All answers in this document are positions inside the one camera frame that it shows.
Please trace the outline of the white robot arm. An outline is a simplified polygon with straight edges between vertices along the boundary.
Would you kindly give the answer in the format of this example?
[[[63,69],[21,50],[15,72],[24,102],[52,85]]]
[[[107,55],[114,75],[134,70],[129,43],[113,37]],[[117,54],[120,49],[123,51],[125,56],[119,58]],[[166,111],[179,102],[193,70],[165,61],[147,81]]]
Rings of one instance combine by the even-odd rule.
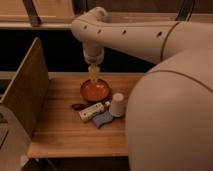
[[[213,23],[109,23],[96,7],[72,22],[85,59],[105,47],[153,63],[128,98],[131,171],[213,171]]]

